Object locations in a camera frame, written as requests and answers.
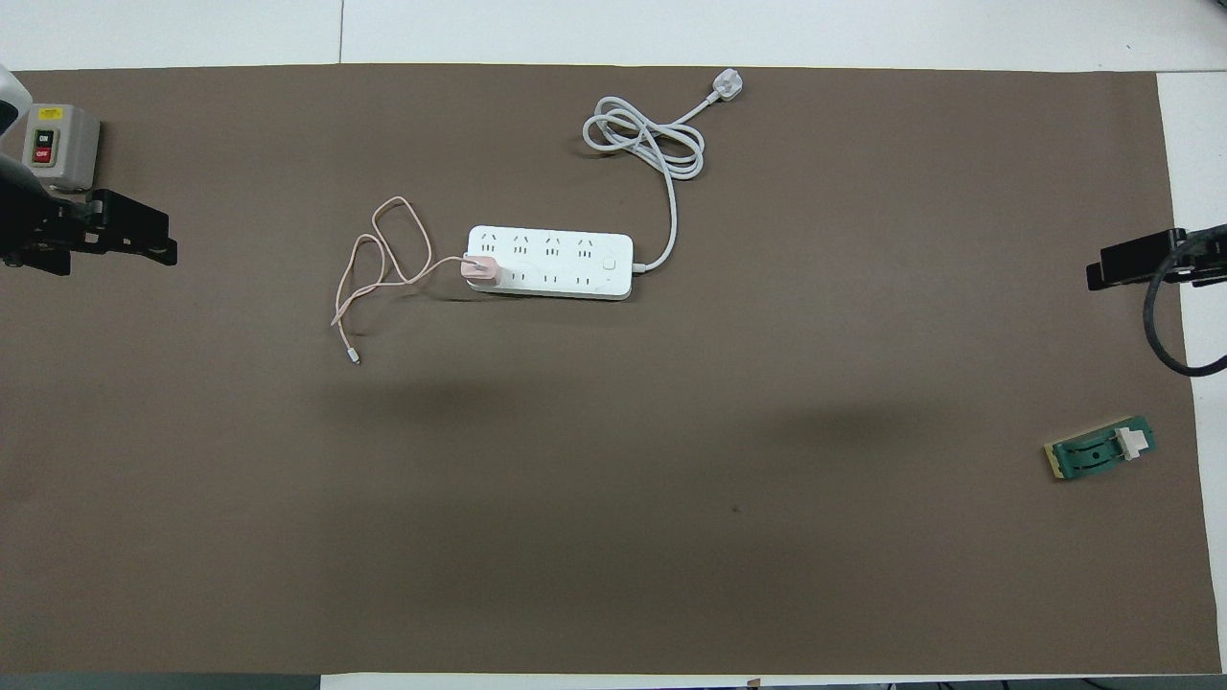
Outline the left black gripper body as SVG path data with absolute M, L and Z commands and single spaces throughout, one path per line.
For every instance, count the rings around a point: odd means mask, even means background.
M 22 163 L 1 157 L 1 257 L 5 266 L 29 266 L 67 276 L 74 252 L 98 252 L 86 239 L 87 216 L 86 205 L 53 196 Z

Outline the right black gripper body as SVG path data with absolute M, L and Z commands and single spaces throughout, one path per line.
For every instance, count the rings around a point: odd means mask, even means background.
M 1209 287 L 1226 280 L 1226 223 L 1187 232 L 1175 250 L 1174 284 Z

